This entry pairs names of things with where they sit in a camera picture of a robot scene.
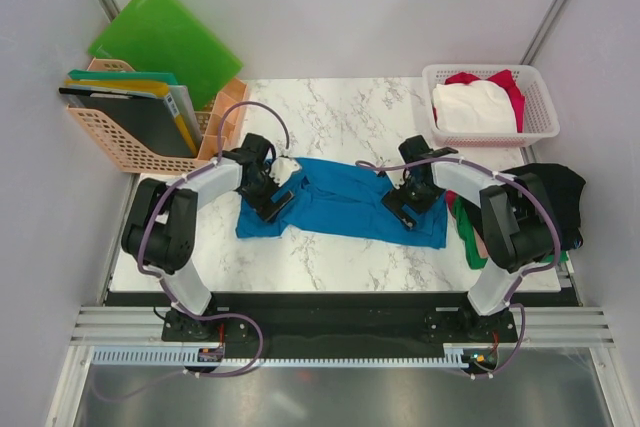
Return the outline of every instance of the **white towel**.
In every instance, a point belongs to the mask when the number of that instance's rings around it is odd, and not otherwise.
[[[438,129],[445,132],[517,133],[507,92],[488,80],[438,84],[433,89]]]

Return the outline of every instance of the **black cloth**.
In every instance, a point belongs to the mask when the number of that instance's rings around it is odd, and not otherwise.
[[[516,176],[537,175],[547,191],[551,208],[555,214],[562,250],[577,249],[582,245],[582,235],[579,230],[581,223],[580,196],[586,181],[581,176],[559,164],[527,164],[505,170],[505,172]],[[480,208],[467,199],[462,199],[462,205],[471,225],[484,240]]]

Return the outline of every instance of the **green cutting board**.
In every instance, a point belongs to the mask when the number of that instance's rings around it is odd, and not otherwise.
[[[124,60],[139,71],[173,72],[189,88],[195,110],[202,110],[242,68],[178,0],[131,0],[89,53]]]

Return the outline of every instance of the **perforated basket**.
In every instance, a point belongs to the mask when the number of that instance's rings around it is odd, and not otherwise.
[[[433,115],[432,92],[437,84],[459,72],[468,72],[481,79],[509,69],[516,85],[526,98],[523,132],[517,134],[445,132],[438,129]],[[429,123],[436,143],[447,146],[473,147],[527,147],[540,139],[555,137],[560,132],[558,116],[551,102],[551,96],[537,69],[528,65],[495,64],[439,64],[429,65],[422,71],[426,96],[431,108],[428,110]]]
[[[133,72],[129,64],[114,59],[93,59],[88,70]],[[190,158],[165,157],[150,151],[135,137],[120,127],[105,113],[93,109],[67,107],[67,111],[93,138],[111,160],[124,172],[175,175],[191,172],[205,165],[218,153],[218,128],[222,115],[235,103],[246,100],[247,85],[233,79],[216,95],[203,111],[196,112],[202,132],[202,144],[198,156]],[[234,110],[222,127],[223,149],[237,147],[246,108]]]

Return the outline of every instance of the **folded blue garment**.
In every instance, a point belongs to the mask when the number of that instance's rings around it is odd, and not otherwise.
[[[392,184],[385,175],[327,160],[296,159],[302,170],[281,189],[295,197],[272,224],[263,222],[243,200],[236,226],[240,239],[277,237],[288,225],[324,234],[384,240],[401,245],[440,249],[447,243],[447,207],[442,195],[409,231],[382,205]]]

